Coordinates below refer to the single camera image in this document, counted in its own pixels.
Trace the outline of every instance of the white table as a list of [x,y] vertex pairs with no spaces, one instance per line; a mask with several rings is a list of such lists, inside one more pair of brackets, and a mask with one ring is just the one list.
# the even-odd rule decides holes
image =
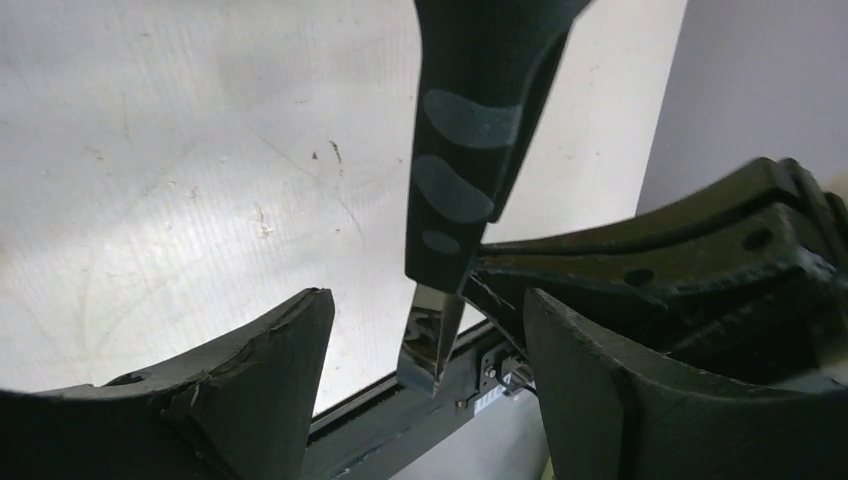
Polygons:
[[[684,6],[579,20],[489,240],[633,214]],[[0,386],[102,384],[310,286],[316,411],[393,370],[411,0],[6,0],[0,38]]]

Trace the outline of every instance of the black metal bar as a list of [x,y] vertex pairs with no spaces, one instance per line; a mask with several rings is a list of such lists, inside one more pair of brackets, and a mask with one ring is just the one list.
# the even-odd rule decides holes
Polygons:
[[398,385],[392,374],[316,417],[302,478],[392,477],[500,396],[497,380],[484,378],[484,357],[497,353],[491,358],[506,364],[511,352],[503,335],[483,323],[460,335],[435,397]]

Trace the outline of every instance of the black handle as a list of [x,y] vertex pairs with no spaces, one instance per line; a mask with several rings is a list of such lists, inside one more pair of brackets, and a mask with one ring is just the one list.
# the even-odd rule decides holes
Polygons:
[[417,0],[422,64],[406,275],[461,289],[536,130],[568,31],[589,0]]

